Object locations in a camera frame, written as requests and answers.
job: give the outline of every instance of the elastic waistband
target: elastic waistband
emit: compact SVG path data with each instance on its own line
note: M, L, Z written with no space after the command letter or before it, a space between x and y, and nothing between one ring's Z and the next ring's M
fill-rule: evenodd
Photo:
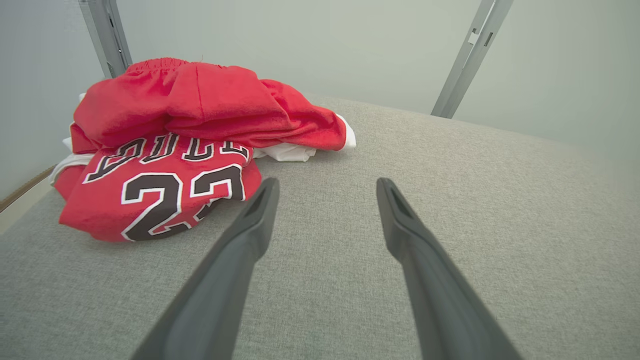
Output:
M127 72L145 71L145 70L175 70L177 67L188 64L188 61L174 58L160 58L141 61L131 65Z

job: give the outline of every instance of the pile of clothes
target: pile of clothes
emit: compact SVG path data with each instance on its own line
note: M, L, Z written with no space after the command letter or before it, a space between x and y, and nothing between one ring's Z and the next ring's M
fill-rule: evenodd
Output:
M254 158L307 161L355 147L340 115L241 67L144 61L81 95L51 174L60 223L104 241L161 239L196 226L219 199L247 200Z

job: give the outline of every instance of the metal bracket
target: metal bracket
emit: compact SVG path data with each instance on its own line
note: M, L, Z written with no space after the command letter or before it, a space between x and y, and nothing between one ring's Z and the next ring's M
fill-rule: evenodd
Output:
M480 68L513 0L482 0L431 114L451 119Z
M78 0L106 78L124 74L132 64L116 0Z

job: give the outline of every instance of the white wall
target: white wall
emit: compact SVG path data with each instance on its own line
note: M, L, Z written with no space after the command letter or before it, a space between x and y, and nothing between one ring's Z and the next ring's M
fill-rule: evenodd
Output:
M640 163L639 0L514 0L454 119Z
M0 1L0 199L68 154L77 96L101 77L77 1Z
M118 0L134 61L239 65L301 91L430 113L480 0Z

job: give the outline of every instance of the gray upholstered seat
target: gray upholstered seat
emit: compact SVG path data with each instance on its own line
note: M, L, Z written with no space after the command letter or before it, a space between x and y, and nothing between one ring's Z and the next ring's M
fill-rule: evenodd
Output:
M278 177L236 359L416 359L375 180L391 177L530 358L640 356L640 195L633 175L559 143L359 102L349 153L260 159ZM57 224L52 191L1 238L9 359L126 359L243 204L159 241L112 244Z

